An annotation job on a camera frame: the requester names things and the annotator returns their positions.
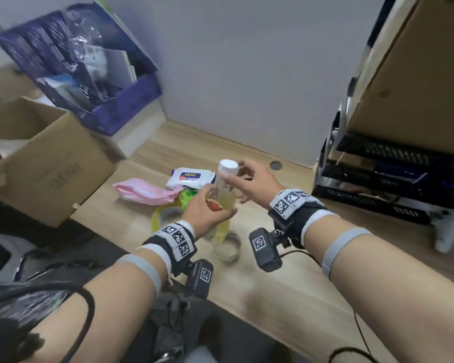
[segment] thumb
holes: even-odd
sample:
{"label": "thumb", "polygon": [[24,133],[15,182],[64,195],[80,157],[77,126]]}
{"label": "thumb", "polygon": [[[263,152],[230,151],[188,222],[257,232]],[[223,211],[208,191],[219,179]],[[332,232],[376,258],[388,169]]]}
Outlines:
{"label": "thumb", "polygon": [[216,211],[213,213],[213,218],[217,224],[220,224],[230,218],[232,218],[235,214],[237,213],[237,208],[233,207],[230,210],[221,210],[221,211]]}
{"label": "thumb", "polygon": [[220,177],[229,185],[232,185],[234,186],[236,189],[239,189],[241,190],[242,192],[244,192],[244,190],[246,189],[245,186],[246,184],[248,184],[248,181],[245,181],[243,178],[240,178],[240,177],[237,177],[236,175],[234,174],[225,174],[225,173],[221,173],[220,174]]}

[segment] bottle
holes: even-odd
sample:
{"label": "bottle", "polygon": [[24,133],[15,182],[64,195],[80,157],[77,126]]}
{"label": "bottle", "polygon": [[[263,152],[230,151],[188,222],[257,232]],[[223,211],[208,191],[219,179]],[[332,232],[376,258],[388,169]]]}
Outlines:
{"label": "bottle", "polygon": [[[225,183],[220,174],[224,173],[237,175],[238,172],[239,165],[236,161],[230,159],[222,159],[220,161],[217,176],[215,178],[215,185],[218,188],[218,195],[214,200],[217,201],[224,209],[232,209],[237,201],[237,196],[234,189],[230,185]],[[212,244],[218,245],[224,241],[227,233],[229,232],[229,226],[230,220],[226,220],[217,226],[217,231],[215,232],[215,236],[212,239]]]}

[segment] wooden table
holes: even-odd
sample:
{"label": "wooden table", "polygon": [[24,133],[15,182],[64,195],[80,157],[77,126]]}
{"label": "wooden table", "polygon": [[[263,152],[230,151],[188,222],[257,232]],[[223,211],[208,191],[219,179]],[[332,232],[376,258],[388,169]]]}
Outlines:
{"label": "wooden table", "polygon": [[[164,186],[174,168],[216,171],[218,162],[225,158],[252,158],[266,164],[279,160],[283,168],[276,176],[283,185],[311,190],[313,172],[309,168],[168,121],[131,158],[119,163],[117,171],[72,218],[131,252],[151,233],[151,214],[155,207],[119,199],[111,185],[138,177]],[[433,250],[431,227],[330,201],[325,204],[454,280],[454,251],[445,256]],[[241,257],[236,264],[224,265],[212,255],[211,245],[203,240],[197,242],[195,257],[206,258],[215,267],[209,299],[316,362],[326,362],[330,352],[341,346],[364,348],[351,307],[312,260],[301,254],[289,255],[283,267],[270,274],[257,267],[248,234],[258,227],[272,229],[272,221],[256,204],[247,203],[238,208],[231,221],[231,229],[242,239]],[[361,327],[374,356],[381,362],[395,361],[362,321]],[[338,361],[359,359],[347,354]]]}

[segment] wall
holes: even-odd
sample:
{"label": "wall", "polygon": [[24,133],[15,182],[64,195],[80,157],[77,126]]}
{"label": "wall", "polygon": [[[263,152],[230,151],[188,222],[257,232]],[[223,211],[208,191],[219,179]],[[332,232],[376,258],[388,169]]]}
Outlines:
{"label": "wall", "polygon": [[[0,0],[0,22],[79,1]],[[383,2],[105,1],[155,59],[168,118],[307,165]]]}

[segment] pink tissue pack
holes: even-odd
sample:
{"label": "pink tissue pack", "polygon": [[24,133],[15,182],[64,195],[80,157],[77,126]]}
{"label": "pink tissue pack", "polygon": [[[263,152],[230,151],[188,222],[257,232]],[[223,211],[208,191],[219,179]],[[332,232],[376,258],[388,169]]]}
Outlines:
{"label": "pink tissue pack", "polygon": [[126,181],[113,184],[120,192],[121,198],[147,205],[164,205],[175,201],[183,186],[176,186],[172,190],[156,187],[139,178],[130,178]]}

